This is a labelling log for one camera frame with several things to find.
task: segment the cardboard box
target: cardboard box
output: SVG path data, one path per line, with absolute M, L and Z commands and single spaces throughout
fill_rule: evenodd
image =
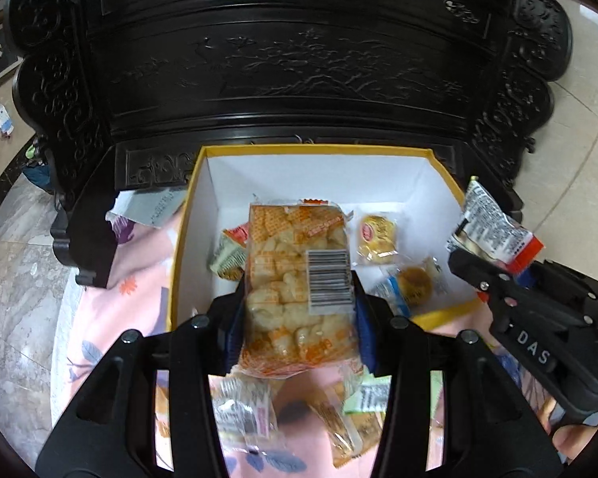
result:
M 405 253 L 437 257 L 450 293 L 435 297 L 415 321 L 433 329 L 473 311 L 474 289 L 447 268 L 447 239 L 460 219 L 463 192 L 430 149 L 363 145 L 247 145 L 201 149 L 191 177 L 175 253 L 168 327 L 175 328 L 236 284 L 209 270 L 220 233 L 248 220 L 251 202 L 324 199 L 344 212 L 400 212 L 407 219 Z M 348 235 L 356 235 L 355 214 Z M 370 290 L 378 267 L 354 268 Z

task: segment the red oval label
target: red oval label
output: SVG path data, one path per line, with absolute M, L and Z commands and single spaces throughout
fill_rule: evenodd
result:
M 368 225 L 368 223 L 364 223 L 364 225 L 361 226 L 361 235 L 368 242 L 371 241 L 372 238 L 374 237 L 374 232 L 372 231 L 372 227 L 370 225 Z

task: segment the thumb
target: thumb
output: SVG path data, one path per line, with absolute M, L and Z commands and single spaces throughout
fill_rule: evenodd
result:
M 597 426 L 563 426 L 553 435 L 553 445 L 570 460 L 574 460 L 594 436 Z

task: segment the marble floor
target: marble floor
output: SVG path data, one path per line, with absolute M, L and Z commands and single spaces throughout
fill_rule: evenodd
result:
M 538 130 L 516 190 L 541 256 L 598 279 L 598 14 L 560 0 L 573 54 L 551 84 L 555 110 Z M 49 370 L 68 270 L 53 256 L 50 196 L 20 178 L 0 208 L 0 429 L 33 465 L 51 428 Z

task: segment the metal bolt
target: metal bolt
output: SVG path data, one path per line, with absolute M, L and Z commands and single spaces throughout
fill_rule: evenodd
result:
M 210 325 L 209 317 L 205 314 L 199 314 L 191 320 L 193 329 L 205 329 Z
M 122 333 L 122 341 L 124 343 L 134 343 L 140 337 L 140 332 L 135 329 L 129 329 Z
M 463 331 L 460 334 L 460 337 L 466 343 L 473 345 L 478 341 L 478 334 L 475 331 Z
M 410 325 L 410 321 L 404 316 L 395 316 L 389 321 L 393 329 L 406 329 Z

